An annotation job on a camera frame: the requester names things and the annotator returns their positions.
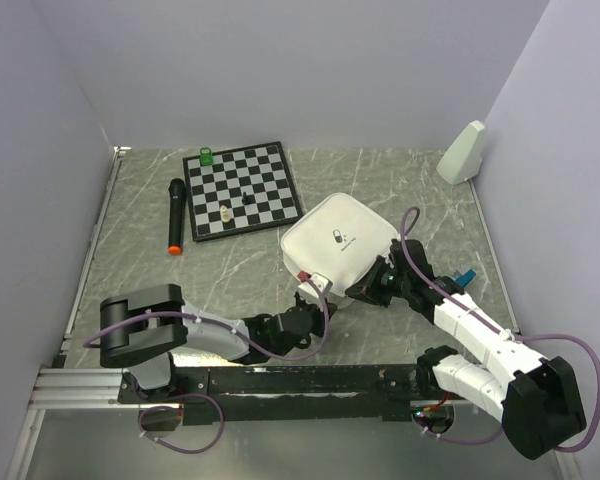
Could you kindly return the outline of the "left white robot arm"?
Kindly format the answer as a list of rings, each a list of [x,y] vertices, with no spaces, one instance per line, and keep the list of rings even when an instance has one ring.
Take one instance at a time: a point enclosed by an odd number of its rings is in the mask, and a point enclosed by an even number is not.
[[[271,315],[225,319],[186,302],[177,284],[163,284],[109,297],[99,306],[100,331],[86,342],[99,350],[100,366],[125,369],[152,400],[164,402],[177,390],[172,351],[179,347],[215,354],[239,365],[284,360],[325,340],[337,306],[328,291],[303,284],[295,305]]]

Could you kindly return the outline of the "white medicine kit case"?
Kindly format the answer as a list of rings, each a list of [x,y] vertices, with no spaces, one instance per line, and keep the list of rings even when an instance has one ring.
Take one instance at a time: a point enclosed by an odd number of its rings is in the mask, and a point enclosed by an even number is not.
[[[331,283],[328,301],[342,309],[353,300],[345,290],[361,280],[376,258],[386,257],[398,230],[352,196],[334,193],[311,209],[280,240],[285,267]]]

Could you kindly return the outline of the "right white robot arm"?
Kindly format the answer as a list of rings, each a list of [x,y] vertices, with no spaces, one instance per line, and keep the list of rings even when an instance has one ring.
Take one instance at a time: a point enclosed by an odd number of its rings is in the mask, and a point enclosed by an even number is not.
[[[512,446],[537,459],[586,428],[576,375],[561,357],[548,359],[489,318],[464,287],[437,276],[417,240],[394,240],[347,297],[386,307],[393,298],[455,338],[473,356],[432,347],[416,363],[416,385],[428,398],[456,394],[498,420]]]

